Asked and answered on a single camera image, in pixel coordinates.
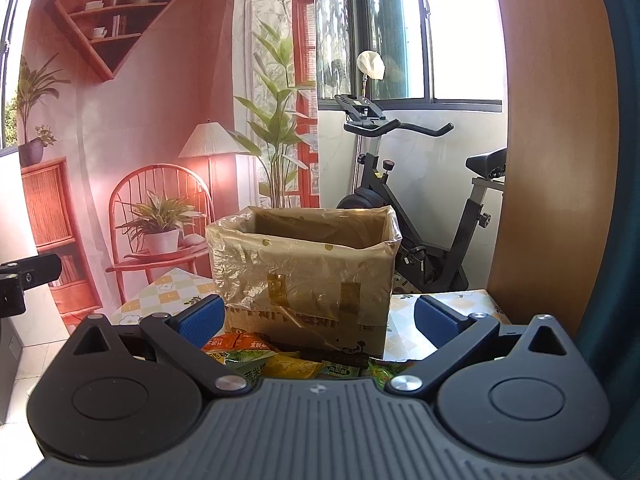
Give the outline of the orange snack bag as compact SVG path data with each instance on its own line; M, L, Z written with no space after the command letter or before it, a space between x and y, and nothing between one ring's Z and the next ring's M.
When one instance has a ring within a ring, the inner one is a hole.
M204 352L271 351L272 348L253 333L225 333L209 339L202 350Z

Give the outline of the yellow snack packet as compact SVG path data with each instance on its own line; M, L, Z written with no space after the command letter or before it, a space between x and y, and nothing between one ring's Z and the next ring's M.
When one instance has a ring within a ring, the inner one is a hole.
M323 367L322 363L276 354L265 362L262 376L265 378L306 380L317 377Z

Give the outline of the white cloth on pole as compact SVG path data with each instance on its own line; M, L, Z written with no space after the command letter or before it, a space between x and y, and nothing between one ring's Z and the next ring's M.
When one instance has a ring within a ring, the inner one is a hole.
M356 64L360 73L372 80L382 80L385 75L385 63L378 52L365 50L358 54Z

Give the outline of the pink room scene backdrop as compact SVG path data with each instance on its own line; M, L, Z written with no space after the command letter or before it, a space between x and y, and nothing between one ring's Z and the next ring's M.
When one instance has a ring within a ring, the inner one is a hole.
M64 326L172 266L206 226L319 203L314 0L32 0L15 97L22 181Z

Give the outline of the wooden headboard panel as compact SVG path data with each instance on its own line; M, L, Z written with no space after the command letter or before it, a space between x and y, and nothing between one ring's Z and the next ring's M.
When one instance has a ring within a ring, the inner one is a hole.
M499 0L508 157L488 290L515 323L574 334L610 228L618 159L614 46L603 0Z

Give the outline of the green snack packet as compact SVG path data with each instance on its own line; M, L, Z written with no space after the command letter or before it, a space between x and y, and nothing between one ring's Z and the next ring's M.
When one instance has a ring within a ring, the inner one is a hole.
M254 386L262 377L267 362L276 355L271 350L230 350L217 352L215 359Z

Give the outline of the cardboard box with plastic liner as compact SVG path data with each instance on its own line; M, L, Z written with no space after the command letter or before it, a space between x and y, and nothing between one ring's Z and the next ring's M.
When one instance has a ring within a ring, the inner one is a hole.
M382 356L401 242L392 207L247 207L210 224L206 240L228 332Z

